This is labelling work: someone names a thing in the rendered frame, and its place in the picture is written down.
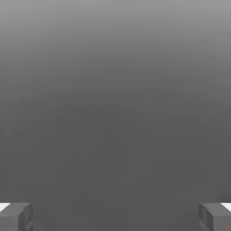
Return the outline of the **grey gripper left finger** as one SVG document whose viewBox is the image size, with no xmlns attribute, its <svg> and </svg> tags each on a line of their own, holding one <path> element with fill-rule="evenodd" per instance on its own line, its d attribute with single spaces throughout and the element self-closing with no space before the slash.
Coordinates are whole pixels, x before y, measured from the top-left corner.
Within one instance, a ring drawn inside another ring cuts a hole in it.
<svg viewBox="0 0 231 231">
<path fill-rule="evenodd" d="M 33 205 L 0 203 L 0 231 L 34 231 Z"/>
</svg>

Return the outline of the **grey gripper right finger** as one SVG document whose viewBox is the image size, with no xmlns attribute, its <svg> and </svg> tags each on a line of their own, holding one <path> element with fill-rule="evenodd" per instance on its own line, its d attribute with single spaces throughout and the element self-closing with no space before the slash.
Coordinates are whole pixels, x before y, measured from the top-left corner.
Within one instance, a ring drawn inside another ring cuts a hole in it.
<svg viewBox="0 0 231 231">
<path fill-rule="evenodd" d="M 199 203 L 197 231 L 231 231 L 231 203 Z"/>
</svg>

